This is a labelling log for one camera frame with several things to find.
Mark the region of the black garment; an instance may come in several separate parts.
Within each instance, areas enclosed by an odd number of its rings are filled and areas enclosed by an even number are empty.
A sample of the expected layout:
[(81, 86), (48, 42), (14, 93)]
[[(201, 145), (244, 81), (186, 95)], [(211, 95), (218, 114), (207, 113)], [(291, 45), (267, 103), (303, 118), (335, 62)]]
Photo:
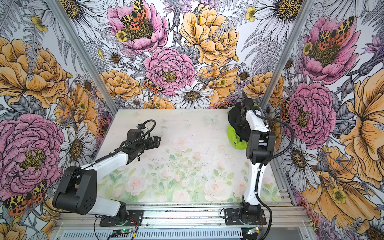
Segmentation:
[(229, 110), (229, 123), (231, 127), (235, 129), (235, 132), (240, 140), (248, 142), (251, 129), (248, 122), (246, 120), (242, 120), (241, 109), (242, 104), (237, 102), (235, 106)]

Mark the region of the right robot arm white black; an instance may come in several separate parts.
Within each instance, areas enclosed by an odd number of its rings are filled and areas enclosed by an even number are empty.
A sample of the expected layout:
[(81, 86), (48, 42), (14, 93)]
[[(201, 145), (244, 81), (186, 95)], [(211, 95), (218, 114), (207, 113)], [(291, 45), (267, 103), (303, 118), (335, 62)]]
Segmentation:
[(231, 213), (228, 225), (267, 223), (259, 193), (267, 167), (263, 161), (273, 156), (276, 135), (261, 116), (260, 107), (250, 98), (236, 103), (228, 112), (228, 139), (235, 149), (246, 151), (246, 163), (249, 164), (248, 183), (240, 207), (237, 212)]

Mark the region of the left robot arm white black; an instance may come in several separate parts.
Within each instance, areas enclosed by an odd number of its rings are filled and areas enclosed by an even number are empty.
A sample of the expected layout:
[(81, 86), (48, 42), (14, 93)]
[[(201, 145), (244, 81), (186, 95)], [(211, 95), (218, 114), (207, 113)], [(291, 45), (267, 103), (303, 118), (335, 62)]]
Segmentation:
[(129, 219), (126, 204), (98, 195), (98, 183), (118, 168), (139, 160), (146, 150), (160, 146), (161, 138), (150, 130), (131, 129), (121, 146), (112, 153), (81, 167), (68, 167), (53, 198), (53, 207), (79, 215), (98, 215), (117, 224)]

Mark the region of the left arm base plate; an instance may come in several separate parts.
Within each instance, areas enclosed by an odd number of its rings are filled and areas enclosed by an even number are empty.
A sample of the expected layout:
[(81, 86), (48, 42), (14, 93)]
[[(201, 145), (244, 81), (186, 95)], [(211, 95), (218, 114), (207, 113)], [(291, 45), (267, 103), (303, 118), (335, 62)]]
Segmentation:
[(127, 210), (125, 214), (115, 217), (102, 217), (100, 227), (140, 227), (143, 220), (143, 210)]

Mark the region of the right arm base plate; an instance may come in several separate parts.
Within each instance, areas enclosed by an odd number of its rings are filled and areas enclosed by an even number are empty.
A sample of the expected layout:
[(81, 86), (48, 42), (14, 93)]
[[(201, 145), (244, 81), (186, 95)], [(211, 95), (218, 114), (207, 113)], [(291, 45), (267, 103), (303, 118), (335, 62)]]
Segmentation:
[(224, 208), (220, 213), (220, 216), (224, 218), (227, 226), (249, 226), (249, 225), (266, 225), (266, 215), (264, 210), (261, 209), (257, 215), (247, 215), (240, 213), (240, 209)]

